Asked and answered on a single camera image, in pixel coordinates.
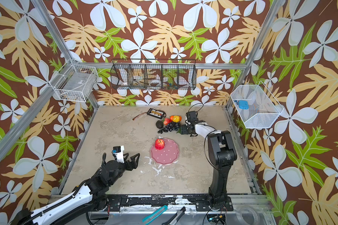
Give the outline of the yellow lemon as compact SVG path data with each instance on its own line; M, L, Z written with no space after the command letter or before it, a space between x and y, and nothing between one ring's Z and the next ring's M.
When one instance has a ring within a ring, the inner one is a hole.
M180 122L180 121L181 121L181 117L178 116L178 115L174 115L173 122L178 123L178 122Z

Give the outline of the red strawberry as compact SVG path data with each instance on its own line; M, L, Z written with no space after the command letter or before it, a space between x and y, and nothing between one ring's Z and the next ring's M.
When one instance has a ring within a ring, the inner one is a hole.
M171 123L171 119L170 119L170 118L165 118L164 121L163 121L163 124L164 124L165 126L167 126L167 125L170 124L170 123Z

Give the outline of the red apple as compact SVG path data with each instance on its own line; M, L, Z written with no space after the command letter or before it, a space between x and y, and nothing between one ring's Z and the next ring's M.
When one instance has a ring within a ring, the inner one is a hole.
M165 141L161 138L156 139L155 141L155 148L157 150L162 150L165 147Z

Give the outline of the pink dotted plate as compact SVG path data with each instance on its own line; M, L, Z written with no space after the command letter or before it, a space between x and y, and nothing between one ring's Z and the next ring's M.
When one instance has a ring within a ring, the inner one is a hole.
M163 138L165 141L165 147L162 150L155 148L155 143L150 149L151 158L158 164L167 165L175 162L179 157L179 146L178 144L168 138Z

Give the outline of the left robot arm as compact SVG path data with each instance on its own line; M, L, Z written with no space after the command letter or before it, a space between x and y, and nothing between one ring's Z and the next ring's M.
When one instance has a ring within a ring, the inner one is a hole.
M138 167L140 154L135 154L128 160L129 154L124 154L124 162L111 160L106 162L106 153L95 174L81 182L70 194L42 208L29 211L19 211L12 220L12 225L59 225L65 224L78 216L106 207L109 188L123 176L125 171Z

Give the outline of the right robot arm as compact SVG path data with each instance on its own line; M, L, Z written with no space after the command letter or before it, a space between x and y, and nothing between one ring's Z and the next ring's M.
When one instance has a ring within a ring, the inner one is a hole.
M196 111L186 113L186 123L181 126L181 134L202 136L204 153L213 167L212 183L208 189L207 202L211 209L225 208L233 211L232 201L227 194L229 171L237 160L237 152L230 131L220 131L205 121L198 119Z

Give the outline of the dark grape bunch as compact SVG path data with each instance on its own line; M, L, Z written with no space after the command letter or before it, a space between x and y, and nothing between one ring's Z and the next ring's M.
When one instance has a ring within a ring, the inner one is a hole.
M181 127L181 124L179 122L170 122L167 125L165 125L163 128L158 130L158 134L162 133L168 133L168 132L178 132Z

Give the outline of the black tray with items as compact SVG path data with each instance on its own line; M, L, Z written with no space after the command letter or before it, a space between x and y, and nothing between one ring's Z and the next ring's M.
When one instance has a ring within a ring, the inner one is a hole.
M154 118L157 118L157 119L164 119L166 117L166 113L162 110L157 110L157 109L153 109L153 108L150 108L147 113L147 115L149 116L152 116Z

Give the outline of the dark avocado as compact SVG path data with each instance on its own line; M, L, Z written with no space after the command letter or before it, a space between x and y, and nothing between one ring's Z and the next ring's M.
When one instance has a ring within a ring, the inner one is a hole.
M158 129L163 129L164 128L164 123L162 121L157 121L155 123L155 126L158 128Z

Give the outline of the blue object in basket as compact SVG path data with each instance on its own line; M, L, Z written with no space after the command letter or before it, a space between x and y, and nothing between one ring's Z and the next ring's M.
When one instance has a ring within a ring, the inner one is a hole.
M239 106L239 109L242 109L242 110L248 110L249 109L249 104L245 100L239 100L236 103Z

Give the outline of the teal utility knife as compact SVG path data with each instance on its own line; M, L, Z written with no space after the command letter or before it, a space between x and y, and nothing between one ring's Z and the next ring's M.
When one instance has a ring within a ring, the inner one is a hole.
M167 205L164 205L161 208L157 209L151 215L149 215L149 216L147 216L147 217L145 217L145 218L142 219L143 224L144 225L149 225L154 220L156 220L160 215L162 215L167 209L168 209Z

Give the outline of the black grey tool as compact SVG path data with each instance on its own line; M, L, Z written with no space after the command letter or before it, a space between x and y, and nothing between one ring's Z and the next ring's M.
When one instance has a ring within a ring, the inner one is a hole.
M182 207L178 210L168 221L162 223L162 225L175 225L184 215L186 212L186 207Z

